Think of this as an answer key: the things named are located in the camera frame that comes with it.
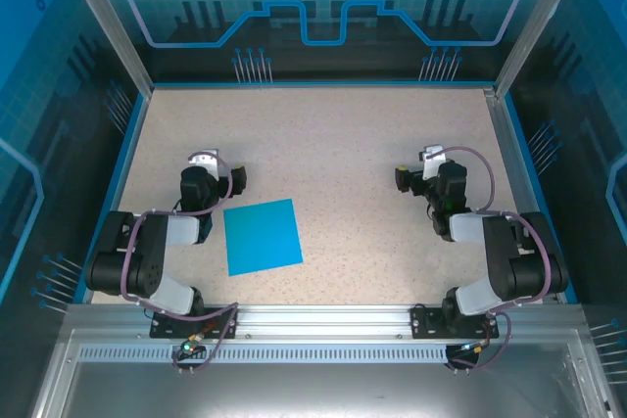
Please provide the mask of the table side rail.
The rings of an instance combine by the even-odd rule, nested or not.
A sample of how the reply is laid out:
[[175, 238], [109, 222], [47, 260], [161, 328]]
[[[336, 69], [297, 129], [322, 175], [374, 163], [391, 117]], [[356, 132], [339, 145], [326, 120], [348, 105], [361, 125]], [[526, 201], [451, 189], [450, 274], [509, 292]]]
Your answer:
[[112, 209], [117, 209], [119, 207], [125, 182], [130, 170], [130, 166], [132, 164], [133, 156], [140, 137], [141, 128], [147, 113], [149, 103], [149, 98], [146, 98], [141, 93], [138, 94], [138, 97], [133, 106], [126, 132], [121, 142], [121, 148], [110, 179], [107, 193], [105, 195], [102, 210], [96, 222], [94, 234], [87, 250], [83, 271], [78, 281], [78, 286], [74, 291], [74, 295], [72, 298], [73, 303], [90, 303], [92, 300], [93, 295], [91, 294], [91, 291], [86, 287], [84, 281], [84, 274], [86, 273], [87, 262], [90, 260], [92, 252], [95, 249], [98, 236], [104, 225], [108, 212]]
[[493, 88], [485, 88], [484, 95], [517, 211], [540, 211], [556, 238], [531, 151], [510, 96], [498, 98]]

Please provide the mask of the aluminium mounting rail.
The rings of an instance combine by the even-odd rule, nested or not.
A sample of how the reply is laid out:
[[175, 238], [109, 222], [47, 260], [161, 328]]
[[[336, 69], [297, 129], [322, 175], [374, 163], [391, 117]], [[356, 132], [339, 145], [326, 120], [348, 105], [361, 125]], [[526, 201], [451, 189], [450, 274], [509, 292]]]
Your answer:
[[[383, 343], [412, 339], [410, 305], [243, 305], [235, 340], [256, 343]], [[563, 343], [590, 335], [577, 304], [526, 304], [506, 312], [519, 343]], [[147, 340], [150, 321], [133, 305], [79, 304], [62, 333], [89, 341]]]

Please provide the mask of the blue square paper sheet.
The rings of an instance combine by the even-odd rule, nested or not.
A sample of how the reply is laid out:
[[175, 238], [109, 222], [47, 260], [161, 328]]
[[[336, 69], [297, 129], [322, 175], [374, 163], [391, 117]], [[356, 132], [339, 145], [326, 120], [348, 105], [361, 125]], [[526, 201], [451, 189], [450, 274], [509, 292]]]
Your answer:
[[224, 229], [229, 276], [304, 261], [291, 199], [227, 209]]

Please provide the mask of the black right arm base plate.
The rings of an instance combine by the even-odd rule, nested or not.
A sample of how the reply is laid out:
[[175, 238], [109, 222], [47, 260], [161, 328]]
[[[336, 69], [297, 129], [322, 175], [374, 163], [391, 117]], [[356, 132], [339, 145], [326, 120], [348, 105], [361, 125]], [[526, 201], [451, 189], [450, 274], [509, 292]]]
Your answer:
[[411, 335], [415, 340], [497, 339], [499, 327], [484, 314], [463, 316], [442, 306], [416, 304], [409, 310]]

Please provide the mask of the aluminium frame post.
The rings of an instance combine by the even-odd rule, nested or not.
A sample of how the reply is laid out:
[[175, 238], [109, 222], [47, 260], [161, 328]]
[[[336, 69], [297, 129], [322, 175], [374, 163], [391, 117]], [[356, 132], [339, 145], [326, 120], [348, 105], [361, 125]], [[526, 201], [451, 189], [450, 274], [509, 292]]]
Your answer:
[[85, 0], [85, 2], [112, 44], [138, 92], [150, 100], [154, 89], [153, 81], [126, 33], [113, 4], [110, 0]]
[[538, 0], [520, 35], [516, 39], [495, 82], [494, 97], [498, 101], [506, 93], [520, 73], [546, 25], [555, 14], [561, 0]]

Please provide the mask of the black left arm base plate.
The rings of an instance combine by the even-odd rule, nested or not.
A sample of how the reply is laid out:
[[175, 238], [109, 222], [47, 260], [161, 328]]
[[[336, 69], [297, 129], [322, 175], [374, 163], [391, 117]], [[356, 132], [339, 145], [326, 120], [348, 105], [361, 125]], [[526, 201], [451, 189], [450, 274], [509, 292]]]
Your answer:
[[196, 322], [175, 320], [166, 315], [154, 313], [149, 336], [152, 339], [183, 340], [201, 333], [205, 339], [217, 340], [223, 329], [226, 329], [224, 337], [234, 339], [237, 320], [237, 313], [232, 314], [231, 311], [209, 320]]

